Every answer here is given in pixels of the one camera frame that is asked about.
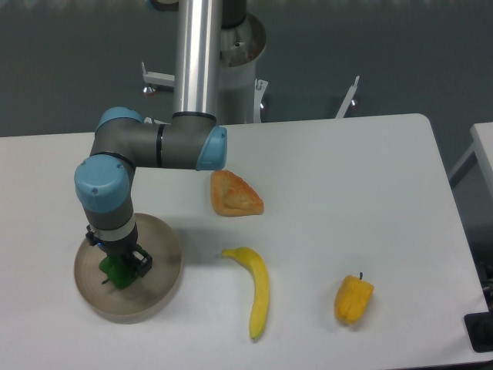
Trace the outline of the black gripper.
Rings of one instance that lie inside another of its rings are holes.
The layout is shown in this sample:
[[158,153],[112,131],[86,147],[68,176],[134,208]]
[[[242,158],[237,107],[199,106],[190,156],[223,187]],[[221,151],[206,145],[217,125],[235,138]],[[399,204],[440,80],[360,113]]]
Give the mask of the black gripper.
[[136,249],[138,234],[131,233],[120,240],[99,240],[94,230],[86,227],[86,240],[89,245],[98,248],[108,256],[119,256],[125,277],[143,278],[153,266],[153,257],[143,249]]

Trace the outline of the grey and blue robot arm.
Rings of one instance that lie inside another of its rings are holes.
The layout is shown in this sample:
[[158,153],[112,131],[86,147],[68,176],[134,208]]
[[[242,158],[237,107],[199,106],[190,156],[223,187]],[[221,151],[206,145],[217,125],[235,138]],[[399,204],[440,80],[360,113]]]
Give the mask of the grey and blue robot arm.
[[96,128],[90,155],[75,170],[75,192],[86,213],[86,239],[106,258],[111,281],[145,276],[152,257],[138,245],[132,182],[139,167],[219,170],[227,133],[216,122],[220,34],[247,16],[243,1],[181,1],[173,117],[148,123],[125,107],[108,109]]

